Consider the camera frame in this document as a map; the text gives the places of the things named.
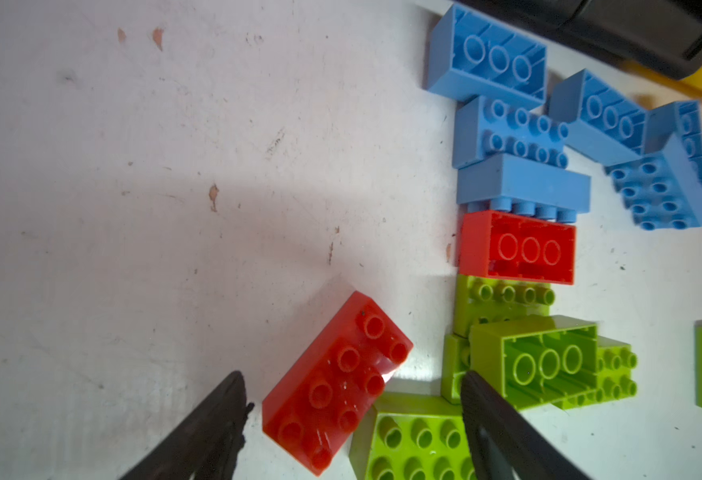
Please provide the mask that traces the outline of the red lego brick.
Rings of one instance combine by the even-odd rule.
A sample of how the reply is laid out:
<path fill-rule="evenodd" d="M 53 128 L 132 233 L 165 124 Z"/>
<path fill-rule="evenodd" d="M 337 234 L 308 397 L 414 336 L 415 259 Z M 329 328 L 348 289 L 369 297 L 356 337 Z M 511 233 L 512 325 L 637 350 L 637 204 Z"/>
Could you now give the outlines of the red lego brick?
<path fill-rule="evenodd" d="M 577 229 L 486 210 L 463 218 L 459 273 L 490 279 L 572 285 Z"/>
<path fill-rule="evenodd" d="M 371 297 L 354 292 L 266 396 L 263 431 L 321 475 L 412 349 Z"/>

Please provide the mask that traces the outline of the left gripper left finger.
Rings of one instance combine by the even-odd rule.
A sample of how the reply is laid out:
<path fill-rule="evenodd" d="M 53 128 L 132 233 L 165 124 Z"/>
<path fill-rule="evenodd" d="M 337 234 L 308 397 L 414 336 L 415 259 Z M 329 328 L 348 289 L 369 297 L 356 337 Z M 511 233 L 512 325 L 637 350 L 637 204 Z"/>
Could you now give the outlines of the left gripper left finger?
<path fill-rule="evenodd" d="M 125 479 L 231 479 L 254 404 L 231 372 Z"/>

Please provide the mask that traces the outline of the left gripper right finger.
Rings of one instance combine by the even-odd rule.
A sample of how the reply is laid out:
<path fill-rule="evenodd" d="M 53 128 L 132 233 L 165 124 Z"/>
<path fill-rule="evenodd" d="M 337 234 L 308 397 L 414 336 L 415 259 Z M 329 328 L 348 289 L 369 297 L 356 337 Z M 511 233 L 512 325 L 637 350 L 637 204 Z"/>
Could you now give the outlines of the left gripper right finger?
<path fill-rule="evenodd" d="M 586 479 L 481 375 L 466 373 L 461 402 L 471 460 L 489 479 Z"/>

